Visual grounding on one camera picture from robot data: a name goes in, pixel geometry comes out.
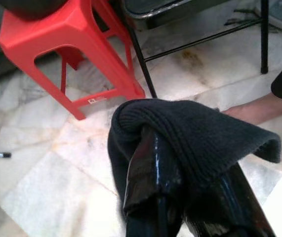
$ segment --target marble floor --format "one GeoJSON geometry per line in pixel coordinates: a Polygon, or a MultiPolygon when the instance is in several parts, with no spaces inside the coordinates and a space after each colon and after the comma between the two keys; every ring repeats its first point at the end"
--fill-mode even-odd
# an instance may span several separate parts
{"type": "MultiPolygon", "coordinates": [[[[150,38],[142,37],[148,45],[150,38]]],[[[282,70],[282,32],[270,32],[266,75],[259,73],[258,26],[148,66],[160,98],[189,99],[224,110],[269,92],[282,70]]],[[[59,58],[49,57],[39,67],[58,82],[59,58]]],[[[149,95],[136,60],[135,73],[149,95]]],[[[75,100],[111,84],[84,62],[77,72],[68,70],[67,86],[67,96],[75,100]]],[[[0,79],[0,151],[12,152],[11,159],[0,159],[0,237],[124,236],[107,154],[110,119],[124,101],[118,97],[83,107],[87,118],[78,121],[22,72],[0,79]],[[12,232],[2,234],[8,228],[12,232]]],[[[282,138],[282,116],[261,126],[282,138]]],[[[271,164],[249,155],[240,164],[276,235],[282,237],[282,162],[271,164]]],[[[183,226],[178,236],[191,234],[183,226]]]]}

